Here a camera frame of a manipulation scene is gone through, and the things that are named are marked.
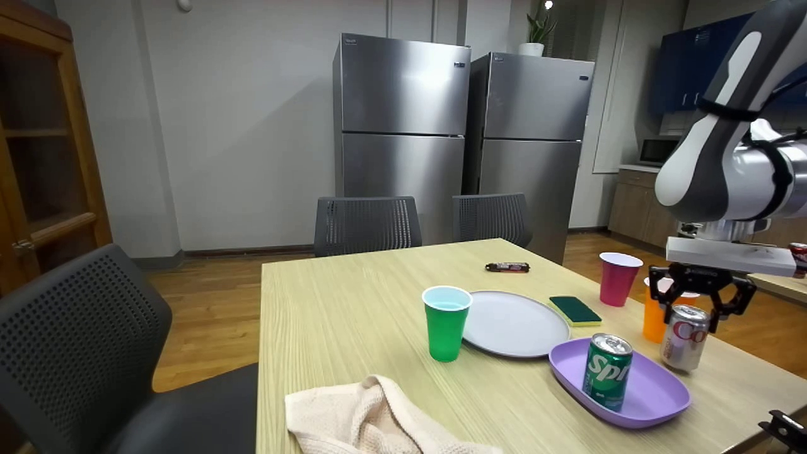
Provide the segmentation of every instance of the gray chair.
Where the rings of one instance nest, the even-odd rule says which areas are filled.
[[[454,194],[454,239],[505,236],[529,245],[525,194]]]
[[[0,405],[49,454],[256,452],[258,366],[151,390],[171,310],[114,245],[0,301]]]
[[[317,258],[425,245],[413,196],[324,196],[316,223]]]

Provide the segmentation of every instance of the green plastic cup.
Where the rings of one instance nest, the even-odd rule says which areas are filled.
[[[470,317],[471,293],[452,284],[427,288],[430,355],[452,363],[460,355],[465,320]]]

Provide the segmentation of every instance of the refrigerator door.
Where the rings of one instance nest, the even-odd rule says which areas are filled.
[[[452,194],[460,194],[465,142],[456,137],[344,133],[338,194],[413,196],[425,243],[450,243]]]
[[[591,61],[488,55],[485,137],[582,138],[593,67]]]
[[[470,48],[344,36],[340,130],[465,133]]]
[[[577,142],[485,142],[481,194],[525,194],[533,226],[529,250],[556,262],[562,262],[577,162]]]

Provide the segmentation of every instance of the beige cloth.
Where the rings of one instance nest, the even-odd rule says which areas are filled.
[[[286,424],[306,454],[499,454],[454,438],[387,375],[290,393]]]

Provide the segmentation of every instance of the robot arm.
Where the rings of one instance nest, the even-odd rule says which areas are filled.
[[[750,18],[702,98],[702,114],[681,147],[662,167],[658,201],[689,236],[669,236],[669,269],[650,269],[650,293],[667,304],[692,291],[711,297],[720,317],[741,315],[755,296],[747,273],[794,274],[785,248],[739,245],[771,217],[807,217],[807,142],[779,137],[756,118],[776,84],[807,64],[807,0],[771,0]]]

